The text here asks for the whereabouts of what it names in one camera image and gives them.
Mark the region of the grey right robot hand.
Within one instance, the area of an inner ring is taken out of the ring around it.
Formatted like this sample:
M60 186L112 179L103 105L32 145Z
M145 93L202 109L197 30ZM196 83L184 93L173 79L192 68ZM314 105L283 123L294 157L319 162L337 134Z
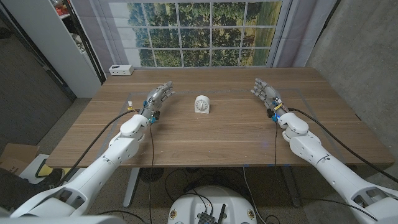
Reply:
M282 101L280 93L260 78L255 79L251 93L264 103L268 118L277 121L283 114L289 112L289 109Z

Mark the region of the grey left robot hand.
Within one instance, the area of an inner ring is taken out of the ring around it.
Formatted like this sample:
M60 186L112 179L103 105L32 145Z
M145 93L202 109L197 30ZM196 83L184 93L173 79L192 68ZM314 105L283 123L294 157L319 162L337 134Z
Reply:
M147 119L151 118L156 111L160 110L162 103L175 93L173 85L172 81L169 81L153 89L147 95L139 114Z

